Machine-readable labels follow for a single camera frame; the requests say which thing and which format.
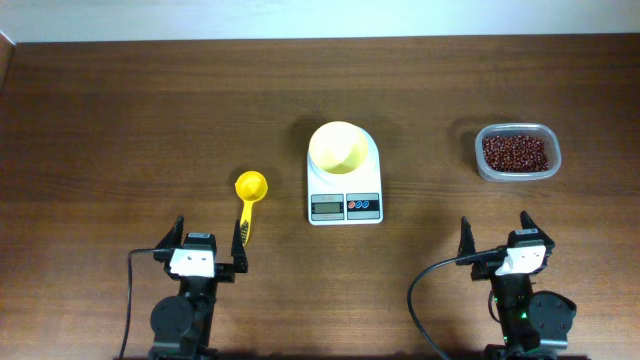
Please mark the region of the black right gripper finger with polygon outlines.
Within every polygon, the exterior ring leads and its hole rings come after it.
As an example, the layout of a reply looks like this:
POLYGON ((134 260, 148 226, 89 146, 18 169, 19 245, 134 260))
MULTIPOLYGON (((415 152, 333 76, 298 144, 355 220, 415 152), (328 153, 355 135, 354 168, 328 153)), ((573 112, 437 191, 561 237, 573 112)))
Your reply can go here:
POLYGON ((465 216, 461 218, 461 233, 457 256, 467 257, 477 253, 472 227, 465 216))
POLYGON ((521 223, 521 227, 522 227, 523 230, 525 230, 525 229, 537 229, 538 228, 538 226, 536 225, 536 223, 531 218, 531 216, 527 213, 526 210, 523 210, 520 213, 520 223, 521 223))

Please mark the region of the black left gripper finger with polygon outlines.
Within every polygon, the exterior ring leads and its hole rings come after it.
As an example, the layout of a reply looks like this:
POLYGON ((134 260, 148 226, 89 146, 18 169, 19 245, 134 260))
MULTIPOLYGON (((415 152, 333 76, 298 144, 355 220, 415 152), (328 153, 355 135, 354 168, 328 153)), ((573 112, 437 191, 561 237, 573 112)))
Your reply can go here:
POLYGON ((245 251, 246 236, 248 234, 248 226, 240 220, 236 221, 233 233, 231 256, 233 258, 233 266, 235 273, 248 272, 248 260, 245 251))
POLYGON ((156 249, 170 249, 181 244, 184 231, 184 216, 179 215, 169 232, 156 245, 156 249))

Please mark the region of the yellow plastic measuring scoop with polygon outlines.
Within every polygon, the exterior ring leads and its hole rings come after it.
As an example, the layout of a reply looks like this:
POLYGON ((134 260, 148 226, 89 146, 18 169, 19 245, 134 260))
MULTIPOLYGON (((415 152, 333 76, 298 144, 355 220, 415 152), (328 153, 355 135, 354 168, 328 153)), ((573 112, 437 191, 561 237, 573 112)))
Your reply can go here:
POLYGON ((235 191, 243 203, 240 229, 241 241, 247 245, 251 234, 253 206, 263 200, 268 193, 268 183, 263 174, 258 171, 246 171, 235 182, 235 191))

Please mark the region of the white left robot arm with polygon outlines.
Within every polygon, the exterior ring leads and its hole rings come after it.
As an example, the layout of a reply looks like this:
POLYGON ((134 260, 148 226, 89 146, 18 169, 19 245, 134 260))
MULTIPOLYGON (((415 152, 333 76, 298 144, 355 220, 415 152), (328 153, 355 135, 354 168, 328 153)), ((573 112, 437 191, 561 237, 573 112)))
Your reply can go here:
POLYGON ((211 233, 185 233, 184 218, 176 219, 154 248, 153 258, 179 283, 178 293, 159 301, 150 316, 154 340, 150 359, 214 360, 219 352, 209 346, 217 290, 248 271, 243 230, 234 226, 230 263, 217 260, 211 233))

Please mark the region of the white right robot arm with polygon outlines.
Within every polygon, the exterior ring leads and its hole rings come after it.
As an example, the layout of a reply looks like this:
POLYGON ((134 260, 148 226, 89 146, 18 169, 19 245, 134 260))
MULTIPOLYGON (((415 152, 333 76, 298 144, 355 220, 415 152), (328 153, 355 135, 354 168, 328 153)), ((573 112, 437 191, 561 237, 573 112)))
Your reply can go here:
POLYGON ((555 242, 527 212, 520 213, 520 223, 506 244, 479 252, 463 218, 456 264, 471 266, 473 281, 491 283, 504 343, 486 346, 485 359, 556 359, 568 347, 577 305, 558 293, 533 290, 531 277, 547 267, 555 242))

